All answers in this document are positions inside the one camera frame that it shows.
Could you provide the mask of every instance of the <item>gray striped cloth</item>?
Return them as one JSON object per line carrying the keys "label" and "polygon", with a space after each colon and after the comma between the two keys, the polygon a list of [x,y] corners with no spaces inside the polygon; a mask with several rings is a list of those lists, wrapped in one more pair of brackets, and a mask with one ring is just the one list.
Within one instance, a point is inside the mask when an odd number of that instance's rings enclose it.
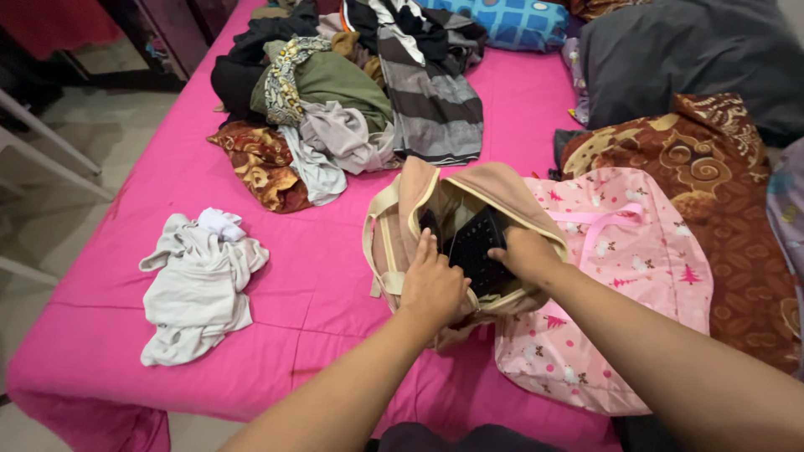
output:
{"label": "gray striped cloth", "polygon": [[[463,16],[445,10],[426,13],[428,20],[448,30],[450,55],[445,61],[427,61],[422,67],[388,27],[378,32],[394,116],[393,149],[437,166],[465,165],[480,156],[483,105],[461,72],[482,58],[486,33]],[[480,39],[462,34],[463,27],[482,31]]]}

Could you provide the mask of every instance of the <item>beige backpack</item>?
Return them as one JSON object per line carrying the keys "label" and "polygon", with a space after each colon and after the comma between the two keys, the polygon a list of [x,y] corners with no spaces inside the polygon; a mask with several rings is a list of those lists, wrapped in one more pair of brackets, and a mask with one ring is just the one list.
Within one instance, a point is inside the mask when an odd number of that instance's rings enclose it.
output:
{"label": "beige backpack", "polygon": [[[508,165],[488,162],[457,171],[446,179],[438,178],[439,171],[419,158],[408,157],[401,174],[369,204],[363,227],[363,253],[375,277],[371,295],[382,294],[391,311],[399,308],[404,274],[416,255],[421,235],[419,219],[428,209],[435,214],[445,238],[491,205],[508,224],[545,236],[566,261],[567,245],[556,222]],[[469,289],[460,312],[431,346],[442,350],[466,339],[477,325],[491,323],[498,316],[539,309],[547,300],[546,294],[519,279],[505,285],[499,294],[481,299]]]}

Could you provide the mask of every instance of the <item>bed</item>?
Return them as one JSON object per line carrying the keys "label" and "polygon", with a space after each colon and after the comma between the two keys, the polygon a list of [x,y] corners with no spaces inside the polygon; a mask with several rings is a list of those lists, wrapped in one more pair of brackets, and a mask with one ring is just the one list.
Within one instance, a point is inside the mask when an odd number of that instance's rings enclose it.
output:
{"label": "bed", "polygon": [[[282,216],[263,209],[204,139],[224,119],[212,112],[214,58],[261,3],[241,0],[11,360],[11,399],[74,450],[167,451],[167,411],[249,421],[391,315],[369,296],[360,238],[369,200],[396,171],[350,177],[333,203]],[[576,128],[560,56],[488,49],[468,77],[485,114],[480,161],[546,177],[554,129]],[[254,324],[190,364],[146,368],[139,357],[154,326],[142,296],[155,275],[137,264],[170,214],[195,218],[208,207],[242,216],[271,252],[245,290]],[[570,450],[620,449],[607,417],[523,391],[498,371],[493,351],[493,327],[443,356],[426,351],[375,436],[402,421],[450,437],[495,423]]]}

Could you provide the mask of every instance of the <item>chair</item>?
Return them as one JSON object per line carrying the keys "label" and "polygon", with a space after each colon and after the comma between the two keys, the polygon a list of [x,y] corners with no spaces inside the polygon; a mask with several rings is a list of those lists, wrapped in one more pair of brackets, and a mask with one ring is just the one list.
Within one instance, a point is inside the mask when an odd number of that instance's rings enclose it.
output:
{"label": "chair", "polygon": [[[70,154],[76,160],[81,162],[81,164],[86,166],[95,175],[99,175],[101,173],[101,168],[98,165],[96,165],[92,160],[90,160],[81,152],[79,152],[78,149],[76,149],[73,145],[64,140],[64,138],[60,137],[51,128],[47,127],[47,125],[41,122],[36,116],[28,112],[28,110],[25,109],[25,107],[21,106],[13,97],[9,96],[5,91],[2,91],[1,89],[0,89],[0,107],[3,107],[4,109],[8,110],[10,113],[15,115],[21,121],[28,124],[33,130],[42,134],[44,137],[49,138],[59,148],[61,148],[62,150],[64,150],[64,152]],[[113,194],[109,193],[108,191],[104,190],[101,187],[98,187],[96,184],[89,182],[87,179],[82,178],[74,171],[70,171],[65,166],[59,164],[55,160],[46,156],[45,154],[42,154],[42,152],[40,152],[33,146],[17,138],[8,130],[0,127],[0,153],[3,152],[5,149],[7,149],[8,146],[14,147],[23,157],[30,159],[32,162],[38,163],[40,166],[45,167],[46,169],[78,185],[79,187],[83,187],[91,191],[92,193],[95,193],[101,198],[107,201],[111,201],[112,199],[114,199]],[[3,178],[0,178],[0,187],[4,187],[7,190],[19,196],[25,195],[25,191],[21,187]],[[11,259],[7,259],[5,257],[0,257],[0,270],[5,270],[11,273],[18,274],[20,276],[28,277],[35,281],[39,281],[51,286],[55,286],[56,284],[59,283],[59,279],[55,276],[44,273],[41,270],[34,269],[27,265],[20,264],[19,262],[12,261]]]}

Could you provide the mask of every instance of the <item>bag strap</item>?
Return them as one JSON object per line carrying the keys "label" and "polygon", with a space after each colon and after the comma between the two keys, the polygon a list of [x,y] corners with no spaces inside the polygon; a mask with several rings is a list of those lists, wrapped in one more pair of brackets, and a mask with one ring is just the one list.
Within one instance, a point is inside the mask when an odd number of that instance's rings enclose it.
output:
{"label": "bag strap", "polygon": [[366,257],[366,261],[371,267],[371,271],[374,273],[374,281],[371,284],[371,296],[375,298],[379,297],[380,289],[393,295],[402,294],[404,273],[386,272],[383,275],[379,275],[377,266],[374,263],[374,256],[371,255],[371,225],[378,216],[399,203],[400,176],[401,175],[397,175],[393,182],[391,182],[391,185],[385,187],[371,200],[368,204],[366,221],[363,223],[363,255]]}
{"label": "bag strap", "polygon": [[[584,249],[580,253],[580,261],[578,262],[578,269],[583,271],[585,264],[589,260],[589,254],[595,247],[597,237],[603,232],[603,228],[610,224],[619,224],[621,226],[638,226],[644,221],[644,208],[638,203],[628,203],[625,206],[618,208],[611,212],[553,212],[545,211],[555,221],[570,221],[573,223],[589,224],[589,229],[586,231],[584,239]],[[571,320],[561,306],[552,300],[538,310],[540,314],[550,315],[552,317],[561,318],[563,320]]]}

